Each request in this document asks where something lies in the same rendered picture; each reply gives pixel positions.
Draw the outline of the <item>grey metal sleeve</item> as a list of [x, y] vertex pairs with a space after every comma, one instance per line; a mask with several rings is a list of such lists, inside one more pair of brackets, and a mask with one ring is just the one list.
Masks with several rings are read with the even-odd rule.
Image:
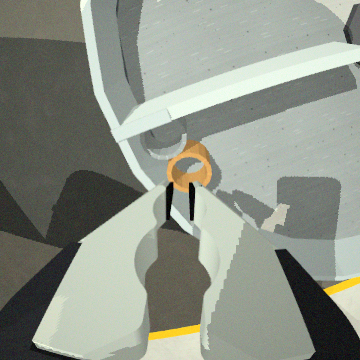
[[146, 153], [156, 159], [168, 160], [179, 155], [187, 139], [187, 123], [184, 116], [171, 121], [180, 129], [180, 136], [171, 142], [161, 142], [156, 140], [150, 130], [140, 133], [140, 143]]

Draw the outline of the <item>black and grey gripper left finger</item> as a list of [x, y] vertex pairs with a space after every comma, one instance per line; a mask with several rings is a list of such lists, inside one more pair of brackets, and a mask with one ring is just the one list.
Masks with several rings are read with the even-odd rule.
[[173, 191], [162, 181], [32, 277], [0, 311], [0, 360], [143, 358], [145, 273], [158, 258]]

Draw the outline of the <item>bronze bushing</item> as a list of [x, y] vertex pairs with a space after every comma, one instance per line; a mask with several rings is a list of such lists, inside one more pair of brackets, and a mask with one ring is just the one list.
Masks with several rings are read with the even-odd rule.
[[[194, 173], [185, 173], [177, 169], [174, 165], [176, 161], [185, 158], [194, 157], [204, 163], [204, 166]], [[174, 165], [174, 166], [173, 166]], [[198, 141], [186, 140], [183, 151], [174, 158], [168, 160], [167, 176], [170, 182], [174, 182], [174, 188], [182, 192], [189, 193], [189, 182], [199, 181], [206, 186], [211, 179], [212, 171], [209, 158], [209, 152], [206, 147]]]

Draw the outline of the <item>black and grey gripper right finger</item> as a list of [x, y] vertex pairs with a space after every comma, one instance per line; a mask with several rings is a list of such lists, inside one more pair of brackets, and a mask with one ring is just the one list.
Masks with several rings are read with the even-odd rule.
[[354, 327], [309, 273], [199, 181], [190, 221], [201, 230], [204, 360], [360, 360]]

